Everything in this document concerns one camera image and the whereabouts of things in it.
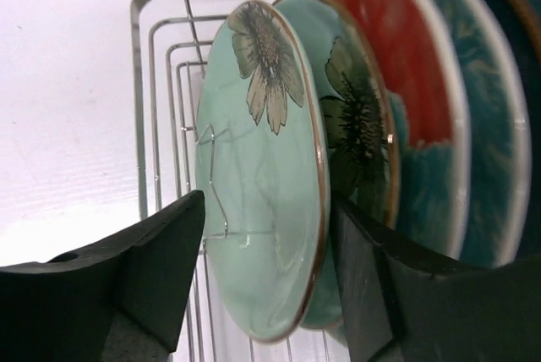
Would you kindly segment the mint plate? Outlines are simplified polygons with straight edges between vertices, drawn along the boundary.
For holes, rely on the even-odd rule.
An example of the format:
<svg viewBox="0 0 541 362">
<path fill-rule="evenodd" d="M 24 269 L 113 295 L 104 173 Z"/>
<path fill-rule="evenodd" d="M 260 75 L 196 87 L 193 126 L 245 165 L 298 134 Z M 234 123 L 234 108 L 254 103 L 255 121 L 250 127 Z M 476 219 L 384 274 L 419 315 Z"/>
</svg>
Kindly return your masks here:
<svg viewBox="0 0 541 362">
<path fill-rule="evenodd" d="M 260 343 L 293 332 L 325 258 L 330 181 L 314 76 L 287 19 L 240 4 L 210 48 L 196 116 L 204 247 L 224 305 Z"/>
<path fill-rule="evenodd" d="M 389 97 L 368 40 L 333 0 L 276 0 L 302 42 L 325 122 L 331 193 L 396 226 L 400 159 Z"/>
</svg>

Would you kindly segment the red floral plate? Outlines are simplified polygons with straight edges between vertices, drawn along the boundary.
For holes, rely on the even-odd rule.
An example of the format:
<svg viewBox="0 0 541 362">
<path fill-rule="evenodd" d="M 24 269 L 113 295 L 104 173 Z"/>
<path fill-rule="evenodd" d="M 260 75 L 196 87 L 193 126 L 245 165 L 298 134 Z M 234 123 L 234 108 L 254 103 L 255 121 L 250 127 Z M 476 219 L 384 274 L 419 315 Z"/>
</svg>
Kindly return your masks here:
<svg viewBox="0 0 541 362">
<path fill-rule="evenodd" d="M 434 0 L 461 67 L 472 131 L 471 192 L 460 259 L 484 267 L 512 262 L 531 185 L 526 102 L 511 47 L 484 0 Z"/>
<path fill-rule="evenodd" d="M 434 0 L 334 0 L 367 37 L 400 136 L 397 229 L 458 258 L 467 230 L 471 130 L 467 93 Z"/>
</svg>

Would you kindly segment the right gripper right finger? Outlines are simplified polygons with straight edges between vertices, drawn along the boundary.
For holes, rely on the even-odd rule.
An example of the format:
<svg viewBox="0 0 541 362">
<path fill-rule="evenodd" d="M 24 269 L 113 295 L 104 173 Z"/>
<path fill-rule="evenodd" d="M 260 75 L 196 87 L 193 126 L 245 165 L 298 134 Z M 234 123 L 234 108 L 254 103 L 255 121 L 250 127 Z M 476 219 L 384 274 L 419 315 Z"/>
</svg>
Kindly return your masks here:
<svg viewBox="0 0 541 362">
<path fill-rule="evenodd" d="M 353 361 L 537 361 L 540 258 L 479 268 L 331 196 L 331 246 Z"/>
</svg>

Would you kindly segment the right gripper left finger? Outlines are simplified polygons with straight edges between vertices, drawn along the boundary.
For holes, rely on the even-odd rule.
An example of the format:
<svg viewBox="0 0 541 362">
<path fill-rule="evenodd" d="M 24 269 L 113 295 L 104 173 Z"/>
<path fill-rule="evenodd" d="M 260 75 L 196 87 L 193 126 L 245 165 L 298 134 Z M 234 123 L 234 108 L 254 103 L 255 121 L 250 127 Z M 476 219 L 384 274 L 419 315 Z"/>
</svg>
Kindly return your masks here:
<svg viewBox="0 0 541 362">
<path fill-rule="evenodd" d="M 2 360 L 167 360 L 204 223 L 205 198 L 195 190 L 93 244 L 3 267 Z"/>
</svg>

